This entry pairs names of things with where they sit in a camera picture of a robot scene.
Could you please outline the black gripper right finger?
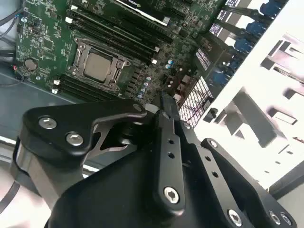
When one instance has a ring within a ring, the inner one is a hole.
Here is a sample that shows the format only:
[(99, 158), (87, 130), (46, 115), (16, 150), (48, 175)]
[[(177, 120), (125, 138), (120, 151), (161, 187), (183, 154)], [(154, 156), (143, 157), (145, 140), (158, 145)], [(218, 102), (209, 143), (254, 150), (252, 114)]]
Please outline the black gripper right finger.
[(193, 171), (204, 181), (217, 228), (295, 228), (291, 214), (212, 138), (199, 141), (174, 108), (176, 130)]

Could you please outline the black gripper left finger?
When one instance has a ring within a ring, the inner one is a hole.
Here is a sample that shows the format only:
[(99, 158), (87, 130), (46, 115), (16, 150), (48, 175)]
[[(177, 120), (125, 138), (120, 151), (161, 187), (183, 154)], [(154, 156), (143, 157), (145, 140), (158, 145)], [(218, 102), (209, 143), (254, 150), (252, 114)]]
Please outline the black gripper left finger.
[(135, 145), (139, 153), (155, 156), (149, 200), (163, 215), (181, 215), (185, 191), (179, 124), (168, 95), (160, 96), (155, 114), (128, 99), (32, 108), (23, 114), (10, 171), (52, 208), (82, 180), (87, 159)]

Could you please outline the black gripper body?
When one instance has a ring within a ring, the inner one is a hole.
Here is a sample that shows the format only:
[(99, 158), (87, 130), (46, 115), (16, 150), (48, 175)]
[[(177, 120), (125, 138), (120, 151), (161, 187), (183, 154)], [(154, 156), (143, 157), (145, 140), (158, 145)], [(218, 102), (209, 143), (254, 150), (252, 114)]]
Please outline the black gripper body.
[(156, 142), (69, 188), (51, 228), (215, 228), (204, 181), (182, 144)]

